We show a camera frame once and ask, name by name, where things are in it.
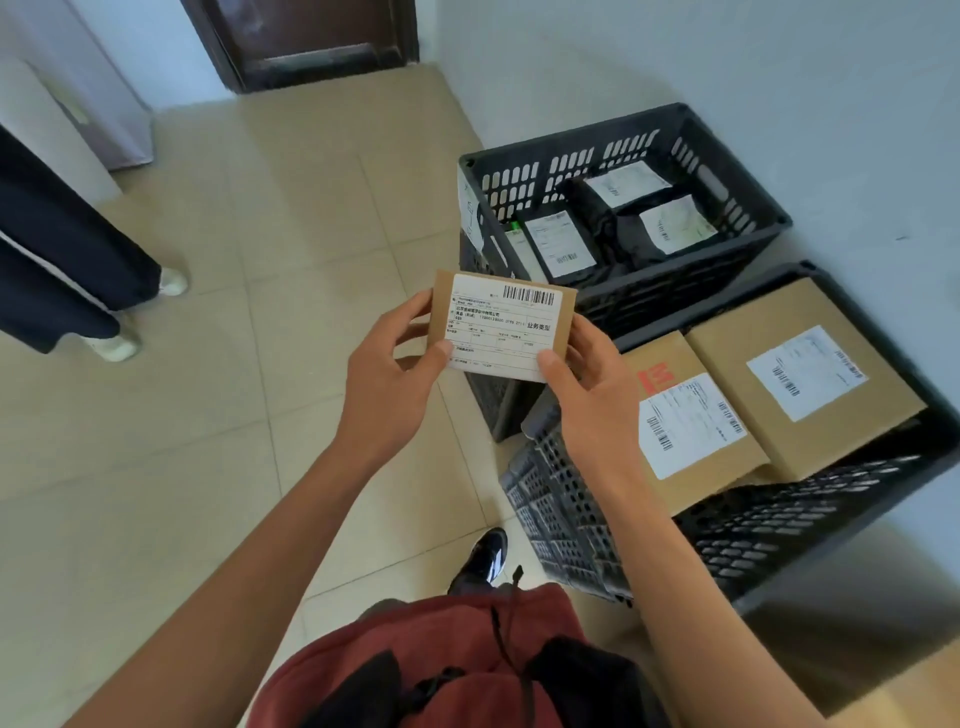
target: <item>shiny black shoe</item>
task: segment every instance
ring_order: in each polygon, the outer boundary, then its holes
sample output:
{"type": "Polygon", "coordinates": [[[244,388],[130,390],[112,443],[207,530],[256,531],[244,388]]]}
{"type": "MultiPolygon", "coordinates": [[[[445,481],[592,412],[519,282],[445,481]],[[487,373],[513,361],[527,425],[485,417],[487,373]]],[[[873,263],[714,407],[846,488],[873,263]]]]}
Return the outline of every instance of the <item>shiny black shoe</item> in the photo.
{"type": "Polygon", "coordinates": [[[470,552],[467,562],[453,581],[467,577],[472,581],[483,580],[492,584],[503,571],[506,563],[507,532],[499,526],[491,528],[473,545],[473,551],[470,552]]]}

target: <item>small cardboard box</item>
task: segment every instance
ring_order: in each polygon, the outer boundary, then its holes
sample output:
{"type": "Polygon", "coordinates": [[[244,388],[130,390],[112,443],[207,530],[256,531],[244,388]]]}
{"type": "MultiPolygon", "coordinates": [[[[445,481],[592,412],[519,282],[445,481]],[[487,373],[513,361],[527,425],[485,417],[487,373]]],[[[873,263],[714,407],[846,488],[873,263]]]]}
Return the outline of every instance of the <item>small cardboard box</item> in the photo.
{"type": "Polygon", "coordinates": [[[623,358],[640,383],[644,474],[671,516],[770,462],[678,331],[623,358]]]}
{"type": "Polygon", "coordinates": [[[693,328],[707,364],[770,456],[754,483],[792,483],[925,405],[812,279],[693,328]]]}
{"type": "Polygon", "coordinates": [[[452,341],[453,369],[543,381],[537,354],[566,357],[576,300],[572,288],[437,271],[427,346],[452,341]]]}

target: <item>sneaker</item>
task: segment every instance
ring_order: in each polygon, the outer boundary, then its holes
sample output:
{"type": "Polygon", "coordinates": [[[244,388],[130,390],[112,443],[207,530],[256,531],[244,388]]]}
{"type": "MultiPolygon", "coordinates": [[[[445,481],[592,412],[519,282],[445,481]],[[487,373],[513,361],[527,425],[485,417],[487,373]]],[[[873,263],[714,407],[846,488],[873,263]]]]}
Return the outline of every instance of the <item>sneaker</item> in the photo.
{"type": "Polygon", "coordinates": [[[507,532],[500,527],[491,528],[473,545],[473,551],[457,576],[468,573],[492,584],[506,563],[507,532]]]}
{"type": "Polygon", "coordinates": [[[175,268],[160,269],[160,295],[161,296],[179,296],[186,293],[190,287],[190,281],[186,276],[175,268]]]}
{"type": "Polygon", "coordinates": [[[125,328],[112,339],[88,339],[85,336],[81,338],[106,361],[126,361],[141,349],[140,340],[125,328]]]}

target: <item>door frame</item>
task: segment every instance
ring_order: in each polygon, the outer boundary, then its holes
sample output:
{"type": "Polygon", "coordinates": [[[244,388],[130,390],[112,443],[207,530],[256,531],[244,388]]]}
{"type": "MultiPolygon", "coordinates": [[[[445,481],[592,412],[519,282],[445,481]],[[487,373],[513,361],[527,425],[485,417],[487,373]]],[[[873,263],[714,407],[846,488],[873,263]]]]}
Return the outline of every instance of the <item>door frame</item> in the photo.
{"type": "MultiPolygon", "coordinates": [[[[420,40],[417,37],[416,0],[387,0],[394,17],[397,51],[404,63],[420,61],[420,40]]],[[[243,69],[238,65],[242,54],[230,38],[223,16],[212,0],[180,0],[193,23],[213,67],[224,85],[234,93],[255,90],[248,87],[243,69]]]]}

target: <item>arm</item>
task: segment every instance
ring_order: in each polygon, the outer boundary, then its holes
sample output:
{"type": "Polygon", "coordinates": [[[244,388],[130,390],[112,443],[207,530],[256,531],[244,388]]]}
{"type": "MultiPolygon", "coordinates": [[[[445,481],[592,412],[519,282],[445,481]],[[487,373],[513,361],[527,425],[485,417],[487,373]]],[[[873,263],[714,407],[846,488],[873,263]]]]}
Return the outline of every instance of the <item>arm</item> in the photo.
{"type": "Polygon", "coordinates": [[[564,442],[607,516],[634,602],[680,711],[694,728],[810,728],[826,722],[723,596],[643,482],[636,380],[613,342],[576,317],[570,368],[540,367],[563,411],[564,442]]]}
{"type": "Polygon", "coordinates": [[[244,542],[66,723],[67,728],[234,728],[303,594],[367,481],[416,434],[449,358],[396,344],[426,333],[424,291],[384,314],[350,357],[330,447],[244,542]]]}

